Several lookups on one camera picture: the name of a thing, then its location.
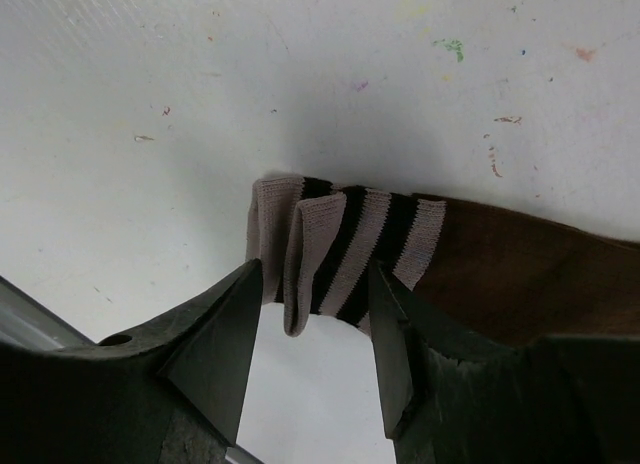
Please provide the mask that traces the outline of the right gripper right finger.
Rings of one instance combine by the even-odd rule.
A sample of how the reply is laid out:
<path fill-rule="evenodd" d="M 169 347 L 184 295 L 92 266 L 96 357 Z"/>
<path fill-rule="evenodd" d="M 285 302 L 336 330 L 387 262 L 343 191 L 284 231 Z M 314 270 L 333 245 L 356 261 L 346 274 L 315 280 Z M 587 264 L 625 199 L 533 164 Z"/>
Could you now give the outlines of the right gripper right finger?
<path fill-rule="evenodd" d="M 639 342 L 496 343 L 368 270 L 384 432 L 400 463 L 635 463 Z"/>

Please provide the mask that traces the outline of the brown striped sock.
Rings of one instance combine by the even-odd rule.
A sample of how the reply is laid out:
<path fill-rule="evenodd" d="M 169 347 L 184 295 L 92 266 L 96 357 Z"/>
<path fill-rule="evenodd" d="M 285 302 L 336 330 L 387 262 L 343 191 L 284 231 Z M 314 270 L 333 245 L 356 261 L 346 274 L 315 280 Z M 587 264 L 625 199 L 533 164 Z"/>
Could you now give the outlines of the brown striped sock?
<path fill-rule="evenodd" d="M 299 175 L 252 187 L 248 259 L 298 336 L 313 315 L 370 329 L 368 266 L 496 341 L 635 335 L 639 246 L 524 213 Z"/>

